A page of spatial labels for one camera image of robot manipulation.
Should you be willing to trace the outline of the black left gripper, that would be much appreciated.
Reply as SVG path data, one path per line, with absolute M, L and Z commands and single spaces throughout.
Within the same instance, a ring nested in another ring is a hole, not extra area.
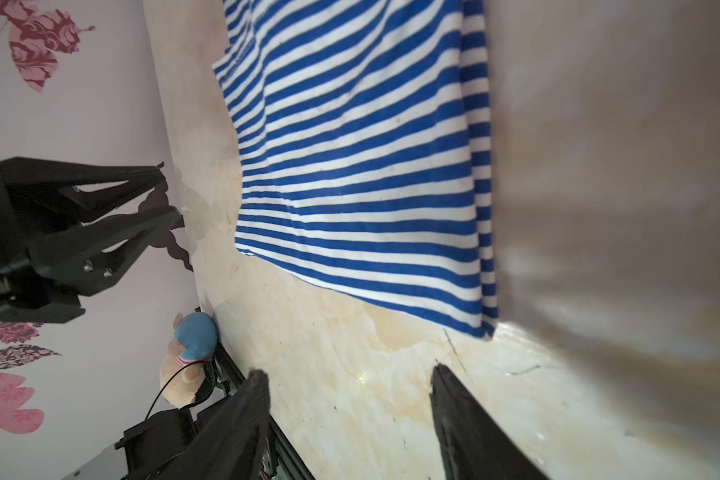
M 82 316 L 78 295 L 116 285 L 179 212 L 164 206 L 54 233 L 71 225 L 55 213 L 89 223 L 164 180 L 160 166 L 0 161 L 0 322 L 64 324 Z

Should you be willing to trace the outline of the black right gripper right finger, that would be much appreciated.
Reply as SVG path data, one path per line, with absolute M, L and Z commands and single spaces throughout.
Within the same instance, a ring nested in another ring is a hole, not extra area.
M 444 364 L 432 371 L 430 402 L 446 479 L 547 480 Z

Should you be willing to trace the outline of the navy striped tank top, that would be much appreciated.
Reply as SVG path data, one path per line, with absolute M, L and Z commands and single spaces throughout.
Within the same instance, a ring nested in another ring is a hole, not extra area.
M 227 1 L 237 250 L 477 337 L 499 318 L 479 1 Z

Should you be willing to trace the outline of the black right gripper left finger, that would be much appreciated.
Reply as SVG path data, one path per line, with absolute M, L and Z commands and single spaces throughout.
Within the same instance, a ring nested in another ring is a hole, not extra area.
M 159 412 L 137 425 L 139 479 L 232 479 L 232 422 L 221 415 L 231 396 L 201 428 L 182 408 Z

